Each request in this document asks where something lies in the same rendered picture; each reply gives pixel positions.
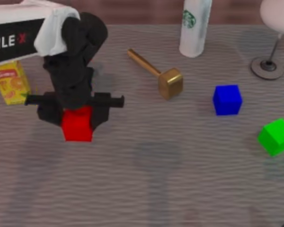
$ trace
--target wooden mallet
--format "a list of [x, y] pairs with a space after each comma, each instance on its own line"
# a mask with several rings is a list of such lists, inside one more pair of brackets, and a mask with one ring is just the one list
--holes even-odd
[[166, 100], [171, 99], [173, 96], [176, 96], [183, 91], [183, 76], [176, 68], [161, 73], [133, 49], [129, 49], [127, 54], [136, 63], [158, 78], [159, 93]]

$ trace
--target green cube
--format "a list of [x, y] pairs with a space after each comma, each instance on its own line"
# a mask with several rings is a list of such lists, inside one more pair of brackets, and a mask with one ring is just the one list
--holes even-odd
[[281, 154], [284, 151], [284, 119], [265, 125], [258, 140], [271, 156]]

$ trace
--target lamp base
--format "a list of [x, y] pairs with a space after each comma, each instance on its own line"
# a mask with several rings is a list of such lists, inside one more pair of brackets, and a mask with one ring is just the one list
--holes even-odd
[[284, 75], [283, 65], [278, 60], [268, 62], [267, 57], [255, 58], [250, 69], [256, 76], [267, 80], [275, 80]]

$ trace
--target cardboard box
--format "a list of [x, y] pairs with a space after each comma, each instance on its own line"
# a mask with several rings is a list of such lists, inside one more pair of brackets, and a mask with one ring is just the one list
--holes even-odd
[[7, 105], [23, 104], [27, 94], [31, 93], [19, 61], [0, 65], [0, 92]]

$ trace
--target gray table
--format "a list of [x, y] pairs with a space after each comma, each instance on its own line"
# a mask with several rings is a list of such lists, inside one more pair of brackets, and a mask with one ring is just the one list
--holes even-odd
[[[96, 91], [125, 95], [91, 144], [65, 143], [35, 106], [0, 95], [0, 227], [279, 227], [284, 154], [257, 143], [284, 117], [284, 77], [264, 81], [248, 64], [269, 55], [263, 26], [211, 26], [197, 59], [178, 52], [179, 26], [110, 26], [93, 65]], [[179, 68], [185, 91], [170, 102], [126, 55], [134, 48], [160, 70]], [[284, 64], [284, 40], [277, 53]], [[42, 59], [23, 61], [31, 86], [52, 90]], [[239, 84], [238, 116], [217, 117], [219, 84]]]

